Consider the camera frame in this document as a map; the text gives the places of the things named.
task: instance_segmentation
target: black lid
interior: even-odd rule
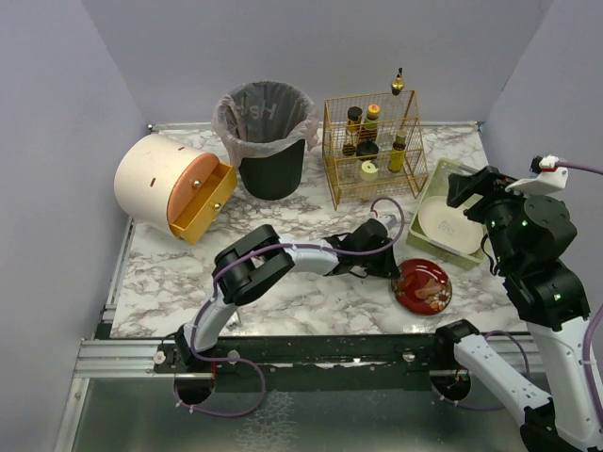
[[[372,139],[362,141],[356,147],[356,156],[361,160],[372,160],[379,153],[379,146],[377,146]]]
[[[350,121],[358,121],[362,116],[362,108],[359,106],[351,106],[348,108],[348,119]]]

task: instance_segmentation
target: spice rack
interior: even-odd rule
[[[363,110],[363,120],[368,107],[381,108],[376,121],[377,136],[374,140],[379,152],[371,158],[378,175],[372,181],[360,177],[362,161],[356,155],[343,153],[348,128],[348,110],[357,106]],[[388,166],[392,158],[400,159],[400,151],[393,150],[396,134],[402,128],[406,132],[406,149],[400,171],[392,172]],[[322,133],[322,160],[335,210],[342,202],[369,202],[378,196],[412,194],[418,197],[428,179],[427,162],[423,148],[416,93],[402,91],[394,96],[382,92],[362,96],[328,99],[324,107]]]

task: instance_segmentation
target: black trash can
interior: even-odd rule
[[[302,179],[303,154],[318,144],[312,100],[283,82],[255,82],[232,90],[216,106],[212,126],[256,198],[280,200]]]

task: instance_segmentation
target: white marble table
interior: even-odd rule
[[[161,132],[187,145],[203,148],[228,161],[220,139],[210,130]],[[475,126],[424,127],[429,170],[440,157],[473,168],[486,164]],[[406,226],[418,201],[400,197]],[[380,203],[381,211],[387,202]],[[195,246],[137,224],[123,276],[111,337],[163,336],[189,321],[211,290],[214,256],[262,224],[278,234],[318,238],[353,231],[368,218],[367,205],[341,204],[335,212],[327,187],[320,147],[306,154],[301,185],[277,202],[258,200],[241,183],[209,230]],[[452,302],[434,316],[414,315],[398,305],[389,281],[358,280],[350,275],[324,278],[286,275],[267,294],[239,309],[240,322],[224,335],[371,334],[434,331],[467,318],[482,331],[524,331],[525,324],[508,301],[502,280],[486,264],[469,271],[442,263],[405,244],[396,244],[397,262],[413,257],[432,259],[452,281]]]

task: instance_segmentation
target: white plate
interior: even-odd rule
[[[433,196],[425,200],[418,210],[418,223],[425,235],[453,250],[471,254],[480,248],[483,229],[479,223],[469,221],[463,211],[465,205],[452,208],[446,197]]]

